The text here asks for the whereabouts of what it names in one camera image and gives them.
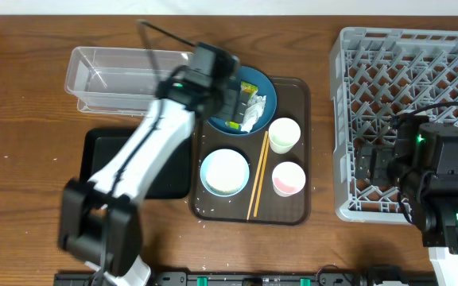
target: white background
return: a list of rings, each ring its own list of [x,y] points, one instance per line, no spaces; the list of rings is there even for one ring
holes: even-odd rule
[[[458,0],[0,0],[0,14],[458,15]]]

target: blue bowl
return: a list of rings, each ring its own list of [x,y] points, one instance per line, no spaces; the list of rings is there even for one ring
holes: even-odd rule
[[[260,119],[254,124],[252,130],[247,133],[236,130],[226,126],[226,122],[218,118],[209,118],[208,123],[218,131],[234,136],[245,136],[258,132],[262,127],[270,123],[271,118],[277,109],[277,92],[271,83],[270,79],[262,72],[255,68],[241,67],[238,71],[237,82],[241,81],[252,83],[259,88],[258,95],[266,95],[266,105],[264,106],[264,113]]]

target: wooden chopstick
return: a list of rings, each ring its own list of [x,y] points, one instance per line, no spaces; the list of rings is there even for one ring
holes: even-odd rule
[[[270,140],[266,140],[266,148],[264,150],[264,158],[262,159],[261,182],[259,182],[258,198],[255,201],[254,217],[258,216],[259,199],[261,198],[262,181],[264,180],[264,170],[266,169],[266,159],[268,159],[268,148],[269,147],[270,147]]]
[[[250,211],[252,210],[252,203],[254,202],[255,187],[259,181],[259,171],[261,170],[262,155],[264,154],[265,146],[268,142],[268,131],[264,133],[264,139],[262,140],[261,155],[259,155],[258,169],[255,171],[254,186],[252,187],[252,196],[250,197],[250,205],[248,206],[248,214],[246,214],[246,220],[250,218]]]

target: white plastic crate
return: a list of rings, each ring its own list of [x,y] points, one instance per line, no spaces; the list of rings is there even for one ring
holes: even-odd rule
[[[458,101],[458,32],[345,28],[330,52],[330,89],[337,215],[345,221],[407,223],[396,187],[355,179],[355,155],[365,143],[394,143],[388,126],[397,112]],[[427,115],[458,126],[458,107]]]

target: clear plastic container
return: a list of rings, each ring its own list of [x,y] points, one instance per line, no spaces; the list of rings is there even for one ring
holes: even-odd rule
[[[154,51],[162,79],[190,52]],[[77,109],[96,114],[146,114],[157,86],[148,53],[140,48],[77,47],[64,89],[79,98]]]

